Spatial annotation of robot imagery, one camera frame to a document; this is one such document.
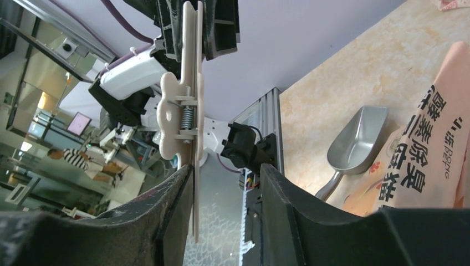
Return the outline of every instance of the beige table surface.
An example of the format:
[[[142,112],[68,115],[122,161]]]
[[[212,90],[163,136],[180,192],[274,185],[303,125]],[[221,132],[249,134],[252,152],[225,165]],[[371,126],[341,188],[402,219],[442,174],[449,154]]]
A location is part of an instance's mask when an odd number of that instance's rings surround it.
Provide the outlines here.
[[[405,125],[459,40],[470,43],[470,8],[408,0],[283,92],[286,177],[311,194],[326,184],[328,148],[363,105],[389,107],[388,133]],[[327,202],[341,207],[358,179],[345,176]]]

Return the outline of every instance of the metal spring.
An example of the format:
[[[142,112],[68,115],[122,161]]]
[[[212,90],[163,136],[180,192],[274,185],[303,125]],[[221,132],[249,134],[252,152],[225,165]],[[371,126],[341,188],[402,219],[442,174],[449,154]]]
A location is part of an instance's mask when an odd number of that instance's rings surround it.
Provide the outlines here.
[[[191,130],[194,118],[194,109],[192,107],[185,107],[183,109],[183,118],[181,119],[181,128]]]

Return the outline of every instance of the metal scoop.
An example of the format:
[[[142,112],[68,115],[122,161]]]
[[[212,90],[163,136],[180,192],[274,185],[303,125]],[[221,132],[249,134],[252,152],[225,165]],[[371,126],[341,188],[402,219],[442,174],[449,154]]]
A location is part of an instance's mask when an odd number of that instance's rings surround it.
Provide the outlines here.
[[[326,201],[343,175],[357,175],[369,169],[380,151],[387,107],[363,106],[328,149],[328,163],[336,170],[333,177],[315,197]]]

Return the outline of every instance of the workbench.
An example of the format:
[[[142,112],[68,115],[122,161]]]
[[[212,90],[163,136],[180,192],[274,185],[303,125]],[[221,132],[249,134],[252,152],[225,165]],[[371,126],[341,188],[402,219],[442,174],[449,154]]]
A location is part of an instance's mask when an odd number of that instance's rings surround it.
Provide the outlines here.
[[[363,105],[387,106],[386,133],[405,125],[454,42],[470,43],[470,8],[408,0],[280,95],[285,176],[315,194],[334,170],[330,144]],[[360,176],[328,203],[341,207]]]

